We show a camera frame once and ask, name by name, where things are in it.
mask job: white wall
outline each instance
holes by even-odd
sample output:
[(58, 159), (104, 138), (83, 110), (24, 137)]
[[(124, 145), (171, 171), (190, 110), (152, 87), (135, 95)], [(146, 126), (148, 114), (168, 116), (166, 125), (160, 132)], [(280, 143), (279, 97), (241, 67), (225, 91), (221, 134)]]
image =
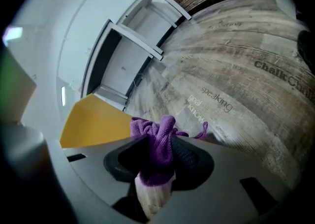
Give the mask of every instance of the white wall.
[[(68, 68), (64, 69), (71, 71), (71, 66), (76, 65), (76, 47), (81, 41), (92, 41), (103, 20), (120, 16), (132, 0), (89, 0), (77, 15), (78, 19), (74, 19), (82, 1), (27, 0), (12, 22), (23, 27), (23, 35), (20, 39), (9, 41), (9, 49), (37, 84), (22, 121), (42, 131), (47, 139), (59, 139), (66, 117), (80, 95), (76, 87), (57, 76), (64, 39), (70, 41), (73, 49), (70, 53), (74, 52), (69, 57), (71, 62), (66, 63)], [(75, 26), (67, 37), (71, 22)], [(82, 26), (85, 36), (77, 40), (76, 27)], [(65, 107), (61, 107), (60, 101), (62, 85), (66, 86)]]

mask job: wooden floor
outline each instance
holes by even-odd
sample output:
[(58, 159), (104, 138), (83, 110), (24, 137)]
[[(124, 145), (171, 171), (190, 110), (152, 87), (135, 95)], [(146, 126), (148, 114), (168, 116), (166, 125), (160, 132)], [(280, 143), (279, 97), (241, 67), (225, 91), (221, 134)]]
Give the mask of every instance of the wooden floor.
[(159, 122), (175, 116), (194, 136), (209, 123), (293, 188), (315, 136), (315, 79), (296, 49), (305, 27), (274, 0), (227, 0), (182, 23), (152, 61), (126, 112)]

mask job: laminate floor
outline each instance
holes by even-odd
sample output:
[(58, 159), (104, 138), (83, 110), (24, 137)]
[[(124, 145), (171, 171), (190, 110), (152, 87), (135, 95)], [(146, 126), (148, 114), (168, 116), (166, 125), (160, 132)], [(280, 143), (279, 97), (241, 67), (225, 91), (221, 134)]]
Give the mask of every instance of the laminate floor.
[(183, 22), (134, 89), (126, 113), (173, 115), (261, 161), (293, 188), (315, 136), (315, 78), (297, 52), (304, 25), (275, 0), (227, 0)]

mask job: purple cloth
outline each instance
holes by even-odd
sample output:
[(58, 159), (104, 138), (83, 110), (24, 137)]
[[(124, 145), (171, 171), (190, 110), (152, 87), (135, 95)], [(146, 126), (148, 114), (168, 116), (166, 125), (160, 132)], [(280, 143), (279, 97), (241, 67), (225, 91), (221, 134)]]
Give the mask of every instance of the purple cloth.
[[(146, 186), (163, 185), (174, 175), (171, 135), (189, 136), (186, 132), (173, 128), (175, 122), (173, 116), (163, 116), (160, 124), (138, 117), (131, 119), (130, 135), (147, 134), (149, 138), (149, 163), (139, 174), (141, 182)], [(202, 139), (207, 127), (208, 123), (204, 122), (203, 131), (195, 138)]]

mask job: yellow panel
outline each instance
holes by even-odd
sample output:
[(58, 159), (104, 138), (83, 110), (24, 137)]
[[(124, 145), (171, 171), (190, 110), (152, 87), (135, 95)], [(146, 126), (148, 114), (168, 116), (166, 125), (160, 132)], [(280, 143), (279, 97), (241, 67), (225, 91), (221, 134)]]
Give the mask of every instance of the yellow panel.
[(60, 144), (63, 148), (78, 148), (130, 137), (130, 122), (130, 115), (91, 94), (75, 103)]

